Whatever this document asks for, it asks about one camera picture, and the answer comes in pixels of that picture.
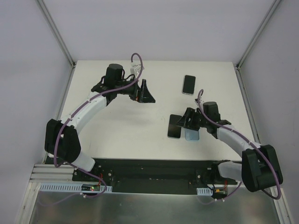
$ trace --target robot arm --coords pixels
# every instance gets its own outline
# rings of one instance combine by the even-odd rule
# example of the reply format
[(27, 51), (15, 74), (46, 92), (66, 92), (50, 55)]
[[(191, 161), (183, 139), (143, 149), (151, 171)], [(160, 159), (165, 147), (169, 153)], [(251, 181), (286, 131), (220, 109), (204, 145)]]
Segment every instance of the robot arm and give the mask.
[[(203, 112), (210, 120), (218, 124), (218, 126), (206, 119), (199, 108), (194, 110), (190, 107), (187, 108), (185, 114), (182, 119), (178, 121), (177, 125), (196, 131), (201, 127), (205, 127), (211, 135), (229, 145), (242, 158), (241, 163), (233, 161), (215, 162), (212, 167), (214, 179), (224, 177), (241, 181), (251, 192), (275, 186), (275, 178), (271, 169), (266, 164), (266, 161), (259, 153), (257, 153), (252, 145), (241, 137), (243, 136), (242, 134), (231, 131), (231, 129), (235, 131), (236, 129), (230, 122), (221, 120), (217, 104), (215, 102), (204, 103)], [(251, 143), (258, 148), (271, 163), (277, 175), (279, 184), (281, 184), (283, 182), (283, 177), (275, 149), (270, 145), (262, 146), (256, 142)]]
[[(67, 116), (61, 120), (51, 119), (47, 123), (46, 137), (45, 137), (45, 150), (48, 153), (54, 154), (55, 143), (60, 129), (67, 123), (60, 136), (57, 148), (57, 156), (74, 166), (82, 168), (90, 172), (94, 167), (95, 160), (81, 151), (78, 135), (82, 128), (90, 121), (90, 119), (100, 110), (104, 109), (116, 98), (117, 94), (129, 95), (131, 100), (139, 103), (155, 103), (155, 99), (150, 94), (146, 80), (142, 80), (141, 87), (135, 82), (128, 88), (122, 88), (134, 82), (137, 74), (141, 70), (140, 64), (132, 63), (131, 75), (127, 78), (124, 77), (124, 69), (119, 64), (110, 64), (106, 70), (106, 75), (101, 81), (96, 84), (87, 97), (87, 99), (74, 109)], [(119, 89), (101, 96), (99, 93), (107, 90)]]

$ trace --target gray floor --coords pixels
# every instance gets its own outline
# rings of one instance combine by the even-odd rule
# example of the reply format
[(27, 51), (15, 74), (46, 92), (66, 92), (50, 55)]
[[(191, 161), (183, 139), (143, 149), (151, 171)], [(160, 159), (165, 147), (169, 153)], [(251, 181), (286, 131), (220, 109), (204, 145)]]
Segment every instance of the gray floor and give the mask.
[[(50, 204), (72, 193), (39, 192)], [(210, 197), (201, 197), (209, 201)], [(93, 199), (75, 195), (57, 205), (36, 204), (30, 223), (42, 224), (276, 224), (273, 201), (262, 192), (239, 189), (225, 202), (202, 205), (197, 196), (104, 194)]]

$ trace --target white table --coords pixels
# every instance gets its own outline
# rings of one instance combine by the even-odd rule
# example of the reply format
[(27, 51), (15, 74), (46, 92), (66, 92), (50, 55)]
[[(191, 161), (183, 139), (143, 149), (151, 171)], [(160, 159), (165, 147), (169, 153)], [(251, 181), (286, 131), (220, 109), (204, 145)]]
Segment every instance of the white table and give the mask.
[[(121, 64), (129, 75), (130, 61), (78, 61), (62, 116), (88, 96), (105, 75), (110, 63)], [(216, 101), (222, 119), (253, 139), (249, 120), (232, 63), (144, 61), (142, 78), (147, 80), (155, 104), (140, 104), (118, 95), (81, 131), (82, 150), (94, 158), (163, 160), (240, 160), (230, 147), (200, 129), (200, 140), (167, 137), (170, 114), (183, 115), (196, 108), (194, 99), (203, 88), (204, 101)], [(195, 94), (182, 94), (184, 75), (196, 76)]]

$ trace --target white wall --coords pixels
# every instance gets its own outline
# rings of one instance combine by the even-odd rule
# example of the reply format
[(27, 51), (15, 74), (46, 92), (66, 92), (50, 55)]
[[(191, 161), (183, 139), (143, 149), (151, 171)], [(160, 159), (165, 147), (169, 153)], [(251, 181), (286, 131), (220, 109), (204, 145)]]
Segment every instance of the white wall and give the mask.
[(262, 143), (276, 148), (299, 223), (299, 1), (285, 0), (241, 70)]
[(70, 66), (33, 0), (1, 0), (0, 32), (0, 223), (12, 224)]
[(45, 0), (75, 60), (237, 63), (274, 0)]

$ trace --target metal frame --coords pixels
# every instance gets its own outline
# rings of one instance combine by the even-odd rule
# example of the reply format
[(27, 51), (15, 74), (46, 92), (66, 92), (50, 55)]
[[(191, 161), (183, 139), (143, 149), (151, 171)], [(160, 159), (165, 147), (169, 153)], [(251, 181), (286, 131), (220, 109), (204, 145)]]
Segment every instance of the metal frame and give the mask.
[[(43, 0), (35, 0), (37, 5), (39, 6), (42, 14), (44, 15), (49, 28), (51, 29), (55, 39), (57, 40), (57, 43), (59, 44), (60, 48), (62, 49), (65, 57), (68, 59), (70, 65), (72, 66), (72, 70), (69, 76), (69, 80), (67, 82), (67, 85), (65, 87), (64, 95), (61, 100), (61, 105), (59, 107), (59, 110), (57, 112), (57, 118), (61, 116), (63, 106), (66, 100), (67, 92), (71, 84), (71, 79), (73, 76), (73, 73), (75, 71), (75, 62), (70, 55), (65, 42), (63, 41), (45, 3)], [(239, 63), (235, 67), (235, 72), (237, 76), (237, 80), (239, 82), (240, 90), (242, 93), (242, 97), (245, 103), (245, 108), (247, 111), (247, 115), (249, 118), (249, 123), (251, 126), (252, 133), (254, 135), (254, 139), (256, 142), (259, 142), (259, 137), (258, 133), (256, 130), (256, 125), (254, 122), (254, 118), (252, 115), (251, 107), (250, 107), (250, 102), (248, 99), (248, 95), (245, 90), (244, 83), (242, 81), (242, 76), (240, 74), (240, 68), (244, 64), (244, 61), (246, 60), (247, 56), (253, 49), (256, 41), (258, 40), (259, 36), (262, 34), (263, 30), (267, 26), (269, 20), (275, 13), (277, 7), (279, 4), (282, 2), (282, 0), (274, 0), (272, 3), (270, 9), (268, 10), (267, 14), (265, 15), (264, 19), (262, 20), (260, 26), (258, 27), (257, 31), (255, 32), (253, 38), (251, 39), (248, 47), (246, 48), (243, 56), (241, 57)], [(72, 174), (73, 174), (73, 168), (68, 166), (68, 165), (63, 165), (60, 169), (54, 168), (53, 165), (45, 165), (45, 164), (37, 164), (34, 166), (29, 184), (23, 199), (23, 203), (21, 206), (21, 210), (19, 212), (19, 215), (17, 217), (17, 222), (18, 224), (28, 224), (31, 218), (31, 214), (33, 212), (34, 204), (36, 201), (37, 193), (40, 188), (40, 183), (41, 182), (60, 182), (60, 183), (74, 183), (72, 179)], [(76, 182), (76, 183), (96, 183), (96, 182)], [(273, 194), (276, 194), (276, 189), (271, 188), (271, 192)], [(279, 220), (282, 224), (291, 224), (293, 223), (292, 218), (290, 217), (290, 212), (289, 208), (287, 205), (287, 202), (285, 200), (285, 195), (284, 191), (282, 189), (282, 198), (278, 201), (274, 201)]]

